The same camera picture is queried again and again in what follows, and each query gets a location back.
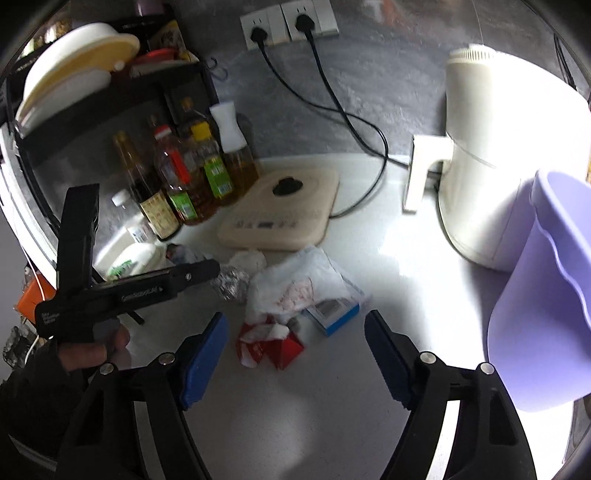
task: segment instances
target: electrical outlet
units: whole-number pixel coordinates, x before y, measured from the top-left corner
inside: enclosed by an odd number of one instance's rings
[[[330,0],[295,0],[282,4],[281,10],[283,10],[285,23],[287,23],[293,41],[306,39],[302,32],[296,30],[296,20],[301,14],[308,15],[314,21],[316,25],[315,37],[338,35],[339,33]]]
[[[248,50],[258,48],[258,45],[251,40],[252,30],[255,27],[262,28],[269,35],[265,40],[265,45],[268,47],[285,43],[290,40],[287,28],[285,27],[283,12],[279,5],[274,5],[273,7],[243,15],[240,17],[240,22],[242,24],[242,31],[244,32],[244,39],[246,40]]]

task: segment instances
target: finger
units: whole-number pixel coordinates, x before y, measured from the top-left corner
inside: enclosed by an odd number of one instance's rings
[[[115,350],[123,350],[130,340],[129,330],[123,325],[119,325],[119,328],[113,336],[113,347]]]
[[[107,349],[99,343],[64,343],[57,354],[67,372],[98,367],[107,360]]]

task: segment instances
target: kitchen counter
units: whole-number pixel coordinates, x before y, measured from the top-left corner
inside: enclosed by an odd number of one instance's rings
[[[364,154],[270,158],[264,169],[325,166],[340,173],[335,211],[351,204],[377,174],[380,161]],[[407,173],[389,165],[371,202],[346,218],[331,220],[320,246],[372,294],[392,330],[408,335],[420,351],[436,353],[448,365],[474,368],[485,360],[492,308],[508,279],[463,259],[440,226],[436,194],[427,190],[415,215],[403,215]],[[197,227],[184,227],[175,243],[227,261],[235,252],[220,246],[216,231],[226,211]],[[269,263],[285,254],[270,253]],[[267,360],[256,369],[240,365],[235,340],[243,307],[219,300],[207,285],[141,312],[144,326],[132,332],[134,366],[175,351],[200,333],[216,311],[230,323],[230,341],[203,400],[187,413],[195,443],[216,479],[377,480],[384,471],[408,412],[392,400],[365,342],[359,315],[318,345],[306,349],[285,371]],[[429,473],[443,477],[457,419],[449,403]],[[572,405],[537,414],[520,413],[538,479],[561,466]],[[145,408],[138,409],[148,472],[161,478],[147,432]]]

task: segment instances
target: beige induction cooker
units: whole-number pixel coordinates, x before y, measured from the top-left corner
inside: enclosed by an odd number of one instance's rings
[[[217,235],[235,248],[296,251],[323,238],[339,187],[328,168],[278,170],[261,177]]]

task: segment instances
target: plate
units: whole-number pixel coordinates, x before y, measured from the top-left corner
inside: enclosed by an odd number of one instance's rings
[[[48,118],[108,87],[110,82],[111,74],[101,69],[78,72],[58,82],[31,107],[24,118],[17,114],[21,136],[26,137]]]
[[[17,117],[24,118],[33,104],[56,83],[89,69],[121,70],[139,52],[139,40],[120,34],[104,23],[77,28],[53,43],[33,64],[25,80]]]

